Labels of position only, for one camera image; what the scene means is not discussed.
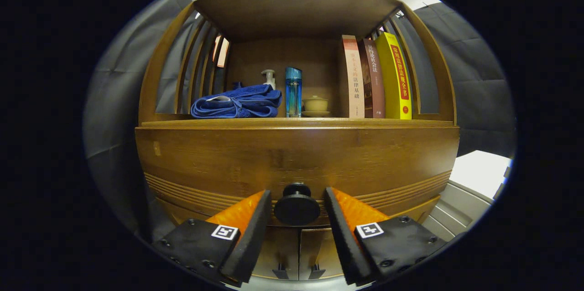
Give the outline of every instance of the ceramic cup with lid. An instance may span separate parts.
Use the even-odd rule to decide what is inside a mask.
[[[313,96],[303,100],[306,111],[326,111],[328,107],[328,99]]]

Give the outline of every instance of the wooden cabinet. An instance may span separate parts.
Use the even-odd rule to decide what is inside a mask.
[[[213,46],[194,41],[203,37],[208,43],[219,36],[229,41],[223,89],[232,81],[263,83],[261,71],[275,69],[277,89],[283,91],[284,68],[294,66],[303,70],[304,96],[328,98],[335,116],[342,95],[336,60],[340,36],[369,37],[398,11],[410,20],[428,52],[438,86],[438,114],[420,113],[415,62],[407,46],[402,49],[410,68],[412,120],[286,119],[284,104],[279,118],[194,120],[178,114],[221,87],[215,84],[219,51],[213,56]],[[194,13],[204,21],[188,41],[177,71],[174,111],[157,114],[169,48]],[[186,73],[191,82],[183,102]],[[210,217],[263,189],[271,189],[275,204],[289,183],[311,188],[321,206],[315,222],[285,227],[274,217],[269,221],[254,270],[265,278],[276,278],[271,270],[278,264],[301,280],[315,262],[327,270],[322,278],[342,273],[323,208],[326,187],[389,216],[409,210],[413,218],[425,220],[446,187],[459,145],[454,91],[442,52],[419,17],[399,0],[196,0],[170,24],[152,54],[138,121],[136,143],[144,175],[174,223]]]

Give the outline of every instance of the shelf board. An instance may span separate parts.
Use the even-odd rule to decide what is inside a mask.
[[[275,37],[369,35],[398,0],[196,0],[194,7],[230,42]]]
[[[349,118],[246,118],[150,121],[139,129],[390,129],[453,127],[452,121]]]

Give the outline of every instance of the blue towel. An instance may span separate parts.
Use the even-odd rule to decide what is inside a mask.
[[[197,119],[273,118],[281,102],[281,91],[271,85],[255,85],[201,97],[190,114]]]

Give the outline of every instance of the blue bottle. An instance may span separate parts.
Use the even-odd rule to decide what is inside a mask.
[[[302,71],[286,68],[286,118],[300,118],[302,106]]]

